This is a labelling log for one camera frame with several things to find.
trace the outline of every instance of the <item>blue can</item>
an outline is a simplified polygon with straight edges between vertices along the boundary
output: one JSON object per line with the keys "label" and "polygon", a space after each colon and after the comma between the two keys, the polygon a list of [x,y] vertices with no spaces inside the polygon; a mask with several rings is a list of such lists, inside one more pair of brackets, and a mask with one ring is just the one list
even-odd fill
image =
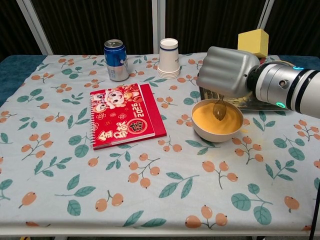
{"label": "blue can", "polygon": [[126,47],[119,39],[104,43],[104,56],[109,77],[113,81],[123,81],[129,77]]}

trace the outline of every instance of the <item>yellow sponge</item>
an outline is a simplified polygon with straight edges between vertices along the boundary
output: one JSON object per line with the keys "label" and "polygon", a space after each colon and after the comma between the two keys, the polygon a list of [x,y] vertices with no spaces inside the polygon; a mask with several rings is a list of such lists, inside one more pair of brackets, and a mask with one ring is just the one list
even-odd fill
{"label": "yellow sponge", "polygon": [[238,35],[238,50],[247,51],[258,58],[268,56],[269,35],[262,29],[247,31]]}

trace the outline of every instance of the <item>red notebook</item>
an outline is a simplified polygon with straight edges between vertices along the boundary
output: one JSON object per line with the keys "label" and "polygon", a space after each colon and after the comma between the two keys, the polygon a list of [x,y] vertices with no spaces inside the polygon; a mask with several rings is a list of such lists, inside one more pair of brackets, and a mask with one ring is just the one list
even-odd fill
{"label": "red notebook", "polygon": [[94,150],[167,135],[148,83],[93,91],[90,104]]}

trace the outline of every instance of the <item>white bowl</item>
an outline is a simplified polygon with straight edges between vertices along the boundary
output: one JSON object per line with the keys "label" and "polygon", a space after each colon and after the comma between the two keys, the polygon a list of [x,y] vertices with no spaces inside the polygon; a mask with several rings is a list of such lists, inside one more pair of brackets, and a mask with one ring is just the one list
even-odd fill
{"label": "white bowl", "polygon": [[214,132],[209,132],[204,130],[201,126],[199,126],[195,121],[194,121],[194,112],[196,109],[198,109],[199,107],[202,107],[204,105],[207,105],[209,103],[216,103],[218,100],[217,99],[205,99],[202,101],[199,101],[197,104],[195,104],[192,108],[192,122],[193,122],[193,128],[195,130],[195,132],[203,139],[213,142],[213,143],[221,143],[221,142],[226,142],[230,139],[232,139],[233,137],[235,137],[238,133],[239,130],[241,129],[243,123],[244,123],[244,116],[242,114],[242,112],[239,110],[239,108],[237,108],[235,105],[229,103],[229,102],[225,102],[225,104],[234,109],[235,112],[237,114],[239,114],[240,116],[240,121],[241,121],[241,125],[240,127],[234,131],[234,132],[230,132],[230,133],[226,133],[226,134],[219,134],[219,133],[214,133]]}

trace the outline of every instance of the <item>black cable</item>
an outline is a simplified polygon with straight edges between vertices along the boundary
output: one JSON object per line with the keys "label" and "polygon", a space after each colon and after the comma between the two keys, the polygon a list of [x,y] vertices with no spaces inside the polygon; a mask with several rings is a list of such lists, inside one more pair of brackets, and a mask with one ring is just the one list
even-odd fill
{"label": "black cable", "polygon": [[309,240],[314,239],[314,234],[315,234],[316,225],[317,225],[319,205],[320,205],[320,186],[318,186],[318,192],[316,194],[314,214],[313,214],[313,219],[312,219],[312,225],[311,225],[311,231],[310,231],[310,235],[309,235]]}

